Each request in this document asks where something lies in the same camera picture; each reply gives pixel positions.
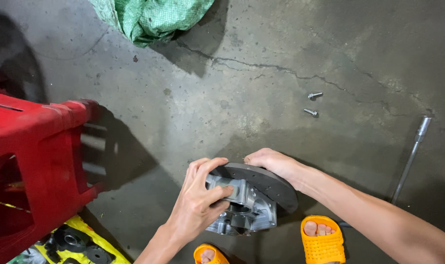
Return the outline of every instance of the drilled brake rotor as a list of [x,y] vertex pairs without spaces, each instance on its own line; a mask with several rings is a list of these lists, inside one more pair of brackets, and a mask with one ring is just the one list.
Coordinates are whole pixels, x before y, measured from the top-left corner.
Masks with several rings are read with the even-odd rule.
[[278,204],[278,217],[293,213],[298,206],[296,190],[285,179],[260,167],[228,163],[210,172],[215,176],[244,179]]

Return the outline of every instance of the hand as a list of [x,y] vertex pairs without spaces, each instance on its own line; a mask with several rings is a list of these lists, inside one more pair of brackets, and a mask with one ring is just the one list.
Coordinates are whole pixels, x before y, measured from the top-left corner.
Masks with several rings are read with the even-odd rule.
[[165,224],[174,239],[186,244],[211,225],[228,207],[228,201],[220,199],[232,194],[234,187],[205,187],[210,171],[228,162],[226,158],[203,158],[190,163],[185,181],[174,209]]
[[262,148],[244,158],[244,163],[263,167],[287,180],[294,189],[303,192],[304,176],[319,172],[318,170],[297,162],[271,148]]

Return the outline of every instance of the silver bolt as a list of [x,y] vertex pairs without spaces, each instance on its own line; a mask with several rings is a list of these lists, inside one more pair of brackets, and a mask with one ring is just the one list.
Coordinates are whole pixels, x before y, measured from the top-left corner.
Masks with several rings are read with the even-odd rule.
[[322,92],[320,92],[320,93],[309,93],[308,97],[309,97],[309,99],[312,99],[312,98],[314,98],[316,96],[319,96],[319,95],[322,95],[322,94],[323,94]]
[[318,113],[317,111],[310,111],[308,109],[304,109],[304,112],[308,112],[309,114],[311,114],[313,117],[315,117]]

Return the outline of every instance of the orange sandal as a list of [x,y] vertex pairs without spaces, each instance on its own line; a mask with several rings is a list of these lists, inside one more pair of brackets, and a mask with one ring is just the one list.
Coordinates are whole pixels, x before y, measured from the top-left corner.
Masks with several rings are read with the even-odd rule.
[[207,264],[229,264],[229,261],[227,261],[226,257],[219,251],[219,249],[209,244],[201,244],[195,249],[193,258],[195,258],[196,264],[201,264],[201,254],[207,249],[214,250],[214,259]]
[[[325,236],[308,236],[304,233],[304,225],[307,221],[330,226],[335,233]],[[323,264],[330,261],[339,261],[341,264],[346,261],[343,235],[340,227],[332,219],[325,216],[306,217],[301,223],[301,234],[307,264]]]

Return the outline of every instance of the concrete floor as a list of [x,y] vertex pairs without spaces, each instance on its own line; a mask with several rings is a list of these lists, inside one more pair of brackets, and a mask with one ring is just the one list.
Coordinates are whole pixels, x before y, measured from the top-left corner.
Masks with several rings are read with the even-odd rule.
[[[108,191],[85,215],[133,259],[170,214],[192,160],[242,162],[271,147],[384,198],[424,114],[434,119],[399,203],[445,231],[444,0],[216,0],[178,41],[146,49],[86,0],[0,0],[0,12],[39,65],[25,84],[37,82],[52,102],[84,97],[107,108],[99,121],[107,131],[90,129],[104,140],[85,155],[105,166],[95,179]],[[312,91],[325,95],[310,101]],[[275,229],[204,232],[171,263],[192,263],[202,242],[236,255],[232,263],[303,263],[301,219],[337,217],[299,200]],[[344,232],[348,263],[394,263],[357,231]]]

